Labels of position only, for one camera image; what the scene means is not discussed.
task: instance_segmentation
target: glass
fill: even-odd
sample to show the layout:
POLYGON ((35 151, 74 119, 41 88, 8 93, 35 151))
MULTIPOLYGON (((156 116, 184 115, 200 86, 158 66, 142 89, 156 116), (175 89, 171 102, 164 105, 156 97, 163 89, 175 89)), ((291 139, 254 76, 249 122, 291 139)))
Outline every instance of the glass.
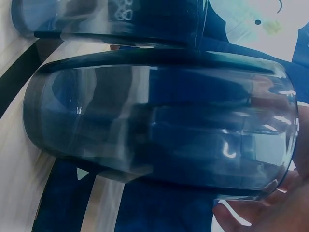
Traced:
POLYGON ((129 46, 195 47, 207 0, 13 0, 24 36, 99 40, 129 46))
POLYGON ((24 124, 38 147, 105 177, 246 200, 276 189, 298 132, 280 64, 182 49, 44 65, 27 88, 24 124))

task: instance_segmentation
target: clear glass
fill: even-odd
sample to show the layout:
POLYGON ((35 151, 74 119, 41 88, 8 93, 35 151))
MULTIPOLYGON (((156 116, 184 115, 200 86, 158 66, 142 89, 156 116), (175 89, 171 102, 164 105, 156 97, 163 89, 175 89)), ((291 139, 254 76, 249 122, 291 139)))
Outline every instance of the clear glass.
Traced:
POLYGON ((192 47, 208 0, 13 0, 24 36, 99 40, 130 46, 192 47))
POLYGON ((295 146, 295 91, 273 61, 135 49, 40 68, 24 100, 34 144, 127 182, 258 199, 295 146))

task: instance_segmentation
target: printed graphic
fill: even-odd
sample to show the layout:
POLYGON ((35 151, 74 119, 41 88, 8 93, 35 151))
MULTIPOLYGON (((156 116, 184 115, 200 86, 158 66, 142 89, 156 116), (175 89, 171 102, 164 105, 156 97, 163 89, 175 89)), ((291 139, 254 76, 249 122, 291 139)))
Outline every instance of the printed graphic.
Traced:
POLYGON ((132 20, 133 11, 129 8, 129 6, 133 4, 133 0, 113 0, 113 2, 118 6, 115 13, 115 18, 117 20, 132 20))
POLYGON ((230 43, 292 61, 298 30, 309 22, 307 0, 210 0, 230 43))

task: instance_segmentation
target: hand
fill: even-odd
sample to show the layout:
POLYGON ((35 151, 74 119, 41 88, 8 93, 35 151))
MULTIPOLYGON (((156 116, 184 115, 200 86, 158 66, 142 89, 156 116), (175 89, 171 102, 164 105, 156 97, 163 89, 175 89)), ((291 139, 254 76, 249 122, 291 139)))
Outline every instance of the hand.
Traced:
POLYGON ((225 232, 309 231, 309 108, 299 107, 300 132, 294 162, 280 188, 260 202, 228 201, 250 227, 241 225, 223 205, 213 212, 225 232))

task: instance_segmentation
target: table surface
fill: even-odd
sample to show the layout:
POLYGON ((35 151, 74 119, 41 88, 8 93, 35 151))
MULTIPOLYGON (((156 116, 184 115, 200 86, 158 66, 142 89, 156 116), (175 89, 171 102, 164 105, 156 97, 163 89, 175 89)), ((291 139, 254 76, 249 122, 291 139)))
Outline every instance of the table surface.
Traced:
MULTIPOLYGON (((22 101, 27 80, 47 62, 107 51, 110 47, 22 38, 12 25, 10 4, 0 0, 0 232, 30 232, 55 158, 36 148, 25 134, 22 101)), ((79 178, 84 174, 76 169, 79 178)), ((102 231, 103 226, 104 231, 113 232, 124 185, 103 177, 93 182, 81 231, 102 231)))

